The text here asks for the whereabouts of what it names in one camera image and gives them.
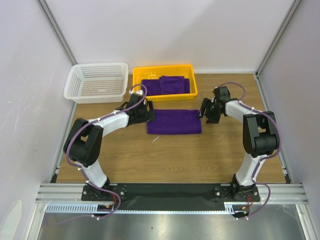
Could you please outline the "purple towel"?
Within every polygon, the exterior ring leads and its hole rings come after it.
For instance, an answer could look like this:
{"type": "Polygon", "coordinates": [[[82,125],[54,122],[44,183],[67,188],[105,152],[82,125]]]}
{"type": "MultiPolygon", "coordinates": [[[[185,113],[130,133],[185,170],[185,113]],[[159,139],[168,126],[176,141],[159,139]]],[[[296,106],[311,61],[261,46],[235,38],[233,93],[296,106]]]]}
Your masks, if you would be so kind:
{"type": "Polygon", "coordinates": [[[201,119],[195,109],[155,109],[155,120],[147,122],[150,135],[194,135],[202,133],[201,119]]]}
{"type": "Polygon", "coordinates": [[[189,94],[190,93],[190,80],[188,78],[184,79],[184,87],[178,89],[177,85],[176,90],[168,90],[165,93],[161,90],[161,84],[159,79],[143,79],[141,82],[147,88],[148,96],[157,96],[157,95],[174,95],[174,94],[189,94]]]}
{"type": "Polygon", "coordinates": [[[185,91],[183,76],[162,76],[159,78],[159,83],[162,95],[183,94],[185,91]]]}

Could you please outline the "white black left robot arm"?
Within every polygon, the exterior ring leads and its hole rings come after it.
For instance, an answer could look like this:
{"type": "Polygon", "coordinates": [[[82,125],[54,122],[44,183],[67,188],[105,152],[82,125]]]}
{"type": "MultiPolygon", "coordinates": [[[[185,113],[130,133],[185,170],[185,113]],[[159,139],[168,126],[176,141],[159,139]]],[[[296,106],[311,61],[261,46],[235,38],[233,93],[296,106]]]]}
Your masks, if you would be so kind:
{"type": "Polygon", "coordinates": [[[110,180],[99,163],[102,141],[108,134],[135,124],[156,119],[154,104],[140,93],[133,93],[113,112],[86,120],[77,118],[63,146],[67,163],[77,167],[99,200],[117,194],[111,191],[110,180]]]}

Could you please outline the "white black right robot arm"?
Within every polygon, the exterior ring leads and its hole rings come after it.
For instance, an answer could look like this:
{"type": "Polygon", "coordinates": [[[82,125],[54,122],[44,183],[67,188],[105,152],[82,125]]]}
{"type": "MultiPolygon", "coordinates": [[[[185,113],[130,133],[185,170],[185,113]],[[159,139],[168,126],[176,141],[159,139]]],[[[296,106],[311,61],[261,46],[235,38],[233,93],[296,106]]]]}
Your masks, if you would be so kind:
{"type": "Polygon", "coordinates": [[[221,115],[232,117],[242,123],[242,145],[245,156],[232,177],[225,195],[215,190],[217,198],[226,197],[234,201],[249,200],[257,192],[257,176],[263,163],[279,154],[282,139],[272,111],[260,111],[232,98],[226,86],[213,90],[214,98],[204,98],[198,118],[206,118],[207,124],[218,124],[221,115]]]}

